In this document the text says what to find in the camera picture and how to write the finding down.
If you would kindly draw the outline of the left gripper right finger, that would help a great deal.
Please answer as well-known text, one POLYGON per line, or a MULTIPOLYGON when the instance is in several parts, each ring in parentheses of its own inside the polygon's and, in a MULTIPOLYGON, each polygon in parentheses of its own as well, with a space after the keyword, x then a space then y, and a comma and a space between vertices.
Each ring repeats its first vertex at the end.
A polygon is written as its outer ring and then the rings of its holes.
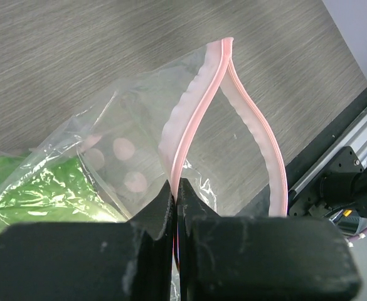
POLYGON ((221 217, 181 179, 182 300, 352 300, 362 278, 337 228, 319 218, 221 217))

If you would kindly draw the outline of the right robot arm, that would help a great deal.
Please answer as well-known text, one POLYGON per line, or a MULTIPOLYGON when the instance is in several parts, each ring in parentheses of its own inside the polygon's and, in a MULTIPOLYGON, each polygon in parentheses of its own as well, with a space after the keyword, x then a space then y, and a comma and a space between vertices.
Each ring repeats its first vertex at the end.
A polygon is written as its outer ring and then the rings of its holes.
POLYGON ((358 235, 367 219, 367 166, 344 147, 306 193, 315 203, 306 214, 330 219, 347 237, 358 235))

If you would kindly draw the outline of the green toy lettuce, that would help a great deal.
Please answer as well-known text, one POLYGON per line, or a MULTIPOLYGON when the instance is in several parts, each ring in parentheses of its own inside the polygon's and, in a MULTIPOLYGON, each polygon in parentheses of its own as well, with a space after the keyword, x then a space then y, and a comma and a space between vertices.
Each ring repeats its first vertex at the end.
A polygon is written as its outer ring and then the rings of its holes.
MULTIPOLYGON (((24 158, 0 156, 0 185, 24 158)), ((98 195, 76 157, 45 167, 26 182, 0 191, 0 232, 22 222, 125 220, 98 195)))

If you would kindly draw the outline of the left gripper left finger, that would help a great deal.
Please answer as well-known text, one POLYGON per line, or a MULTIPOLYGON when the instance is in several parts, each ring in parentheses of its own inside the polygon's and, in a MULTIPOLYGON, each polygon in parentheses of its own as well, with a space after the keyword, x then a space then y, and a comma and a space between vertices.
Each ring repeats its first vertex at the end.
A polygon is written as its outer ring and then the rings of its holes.
POLYGON ((0 233, 0 300, 169 300, 174 200, 165 183, 124 223, 19 223, 0 233))

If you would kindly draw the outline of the clear zip top bag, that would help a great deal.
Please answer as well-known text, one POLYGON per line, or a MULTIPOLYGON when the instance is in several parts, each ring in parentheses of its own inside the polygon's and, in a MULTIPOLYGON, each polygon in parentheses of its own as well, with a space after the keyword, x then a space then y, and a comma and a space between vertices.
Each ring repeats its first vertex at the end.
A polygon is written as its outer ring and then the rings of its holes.
POLYGON ((220 201, 244 190, 255 141, 269 175, 272 217, 287 213, 287 177, 269 123, 242 85, 233 40, 208 43, 157 70, 117 80, 72 115, 36 149, 22 156, 0 191, 26 182, 45 167, 76 157, 98 195, 132 219, 165 183, 174 200, 171 278, 176 259, 176 195, 187 179, 221 217, 220 201))

